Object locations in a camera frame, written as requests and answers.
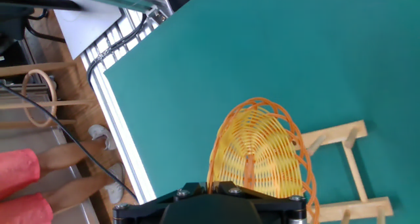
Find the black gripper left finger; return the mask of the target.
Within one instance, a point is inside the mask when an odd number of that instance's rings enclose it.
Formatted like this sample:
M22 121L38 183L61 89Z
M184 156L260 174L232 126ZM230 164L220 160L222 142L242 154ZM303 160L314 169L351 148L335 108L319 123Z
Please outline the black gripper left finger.
M140 223L146 217L161 217L175 202L205 194L207 183L186 183L182 188L141 205L118 204L113 208L113 224Z

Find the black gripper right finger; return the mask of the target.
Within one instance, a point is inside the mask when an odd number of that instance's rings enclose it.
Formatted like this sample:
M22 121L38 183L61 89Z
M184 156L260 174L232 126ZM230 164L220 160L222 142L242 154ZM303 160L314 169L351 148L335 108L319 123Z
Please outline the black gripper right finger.
M232 181L217 181L213 183L213 194L223 194L250 201L260 217L263 217L263 214L277 213L281 217L281 223L307 224L307 200L301 195L293 194L286 198L275 198L235 185Z

